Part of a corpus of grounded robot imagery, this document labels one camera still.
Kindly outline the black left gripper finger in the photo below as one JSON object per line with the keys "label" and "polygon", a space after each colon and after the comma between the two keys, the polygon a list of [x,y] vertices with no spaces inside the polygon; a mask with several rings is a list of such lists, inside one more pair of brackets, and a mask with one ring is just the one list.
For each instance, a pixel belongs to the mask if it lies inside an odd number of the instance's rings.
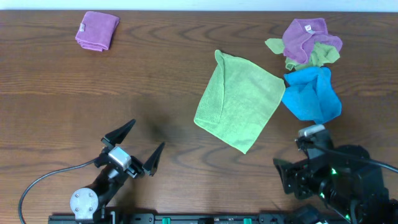
{"label": "black left gripper finger", "polygon": [[148,158],[148,160],[143,164],[142,169],[149,176],[154,176],[157,172],[160,156],[164,150],[165,143],[162,142],[158,148],[153,152],[153,154]]}
{"label": "black left gripper finger", "polygon": [[115,129],[114,131],[111,131],[108,134],[105,134],[104,135],[104,143],[107,146],[115,146],[117,144],[121,144],[135,123],[136,123],[136,120],[132,119],[132,120],[128,121],[126,124],[124,124],[123,126],[121,126],[120,128]]}

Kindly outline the green microfiber cloth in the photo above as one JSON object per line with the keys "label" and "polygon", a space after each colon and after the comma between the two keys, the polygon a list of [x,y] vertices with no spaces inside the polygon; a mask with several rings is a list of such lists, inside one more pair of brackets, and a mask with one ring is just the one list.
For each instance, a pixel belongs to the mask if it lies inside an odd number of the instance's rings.
{"label": "green microfiber cloth", "polygon": [[194,123],[246,154],[280,105],[285,84],[245,58],[216,50],[215,60]]}

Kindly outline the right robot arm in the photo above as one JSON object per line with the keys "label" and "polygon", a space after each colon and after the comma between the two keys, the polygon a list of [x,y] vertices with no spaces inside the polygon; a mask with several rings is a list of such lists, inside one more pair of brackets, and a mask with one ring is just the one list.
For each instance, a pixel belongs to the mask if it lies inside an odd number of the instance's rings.
{"label": "right robot arm", "polygon": [[306,159],[273,160],[286,194],[299,200],[317,196],[348,223],[397,223],[397,200],[382,175],[396,167],[371,159],[360,145],[334,146],[321,124],[301,129],[295,143]]}

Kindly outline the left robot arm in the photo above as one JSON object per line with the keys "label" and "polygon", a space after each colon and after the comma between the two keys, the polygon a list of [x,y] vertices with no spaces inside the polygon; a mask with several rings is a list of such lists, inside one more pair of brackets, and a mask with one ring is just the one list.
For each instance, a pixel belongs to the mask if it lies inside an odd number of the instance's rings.
{"label": "left robot arm", "polygon": [[129,155],[119,146],[135,122],[136,120],[132,119],[101,139],[105,147],[93,163],[97,168],[104,166],[104,169],[92,184],[76,190],[70,199],[70,208],[77,223],[96,223],[104,220],[105,207],[128,178],[140,179],[145,175],[153,176],[157,172],[164,142],[145,163]]}

